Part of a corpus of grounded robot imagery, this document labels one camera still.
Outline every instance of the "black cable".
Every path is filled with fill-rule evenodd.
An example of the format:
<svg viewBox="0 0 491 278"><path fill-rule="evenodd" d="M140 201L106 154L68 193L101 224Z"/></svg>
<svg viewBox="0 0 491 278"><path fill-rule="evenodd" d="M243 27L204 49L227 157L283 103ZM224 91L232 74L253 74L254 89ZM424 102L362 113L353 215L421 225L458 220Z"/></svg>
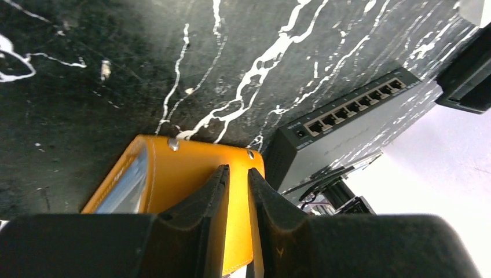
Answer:
<svg viewBox="0 0 491 278"><path fill-rule="evenodd" d="M282 195L287 195L287 194L290 194L291 192L293 191L296 191L298 189L301 189L301 188L304 188L306 186L309 186L311 184L316 184L318 182L321 182L323 180L326 180L326 179L330 179L330 180L334 180L350 171L353 171L354 170L354 167L353 166L350 166L348 168L344 168L344 167L340 167L340 168L337 168L336 170L333 170L331 171L328 175L325 175L323 177L318 177L318 178L315 178L315 179L312 179L308 182L305 182L303 184L300 184L298 186L295 186L293 188L290 188L289 190L287 190L286 192L282 193Z"/></svg>
<svg viewBox="0 0 491 278"><path fill-rule="evenodd" d="M335 181L337 178L341 177L342 175L354 170L354 166L350 166L346 169L342 169L340 171L337 171L336 175L329 175L330 178L328 180L322 180L322 182L317 182L314 185L312 185L309 189L307 189L302 196L298 199L299 201L302 201L305 199L309 194L311 194L314 190L317 188L321 188L325 185L329 185L332 181Z"/></svg>
<svg viewBox="0 0 491 278"><path fill-rule="evenodd" d="M318 194L319 193L316 192L310 201L306 201L302 204L302 207L300 207L300 209L303 210L308 204L313 203L316 200Z"/></svg>

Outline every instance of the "screw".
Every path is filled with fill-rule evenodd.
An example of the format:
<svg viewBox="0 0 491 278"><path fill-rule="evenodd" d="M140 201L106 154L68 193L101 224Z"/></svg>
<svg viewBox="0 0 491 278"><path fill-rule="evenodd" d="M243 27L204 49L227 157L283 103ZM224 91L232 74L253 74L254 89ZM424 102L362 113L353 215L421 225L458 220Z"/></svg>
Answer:
<svg viewBox="0 0 491 278"><path fill-rule="evenodd" d="M170 149L172 149L174 152L179 149L179 141L176 138L169 138L167 140L167 145L169 146Z"/></svg>

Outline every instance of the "black marble surface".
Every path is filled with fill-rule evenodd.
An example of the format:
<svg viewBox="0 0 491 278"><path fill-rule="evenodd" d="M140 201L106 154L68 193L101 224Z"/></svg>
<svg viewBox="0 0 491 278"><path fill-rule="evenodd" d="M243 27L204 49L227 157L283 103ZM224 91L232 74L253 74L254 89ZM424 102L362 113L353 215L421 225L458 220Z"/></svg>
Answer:
<svg viewBox="0 0 491 278"><path fill-rule="evenodd" d="M400 65L433 77L477 30L444 0L0 0L0 218L79 211L137 134L263 151Z"/></svg>

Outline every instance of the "white surface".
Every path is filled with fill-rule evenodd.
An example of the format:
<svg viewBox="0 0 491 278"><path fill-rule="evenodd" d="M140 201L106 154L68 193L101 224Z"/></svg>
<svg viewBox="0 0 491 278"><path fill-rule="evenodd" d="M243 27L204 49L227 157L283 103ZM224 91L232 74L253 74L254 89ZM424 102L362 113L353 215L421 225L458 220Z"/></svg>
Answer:
<svg viewBox="0 0 491 278"><path fill-rule="evenodd" d="M491 277L491 112L436 106L347 180L378 214L436 214Z"/></svg>
<svg viewBox="0 0 491 278"><path fill-rule="evenodd" d="M459 13L469 22L484 28L491 23L491 0L460 0Z"/></svg>

